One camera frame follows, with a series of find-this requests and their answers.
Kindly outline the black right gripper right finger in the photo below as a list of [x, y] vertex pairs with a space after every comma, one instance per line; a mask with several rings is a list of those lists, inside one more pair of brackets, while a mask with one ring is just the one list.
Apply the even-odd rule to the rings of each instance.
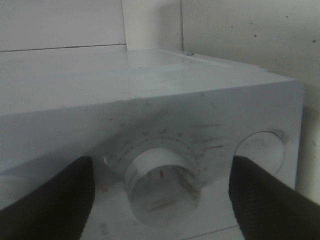
[[246, 240], [320, 238], [320, 206], [244, 156], [233, 158], [228, 194]]

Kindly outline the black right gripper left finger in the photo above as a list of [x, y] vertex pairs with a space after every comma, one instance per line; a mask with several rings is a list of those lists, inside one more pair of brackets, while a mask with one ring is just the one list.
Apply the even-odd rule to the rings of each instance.
[[0, 211], [2, 240], [79, 240], [95, 200], [92, 158], [82, 156]]

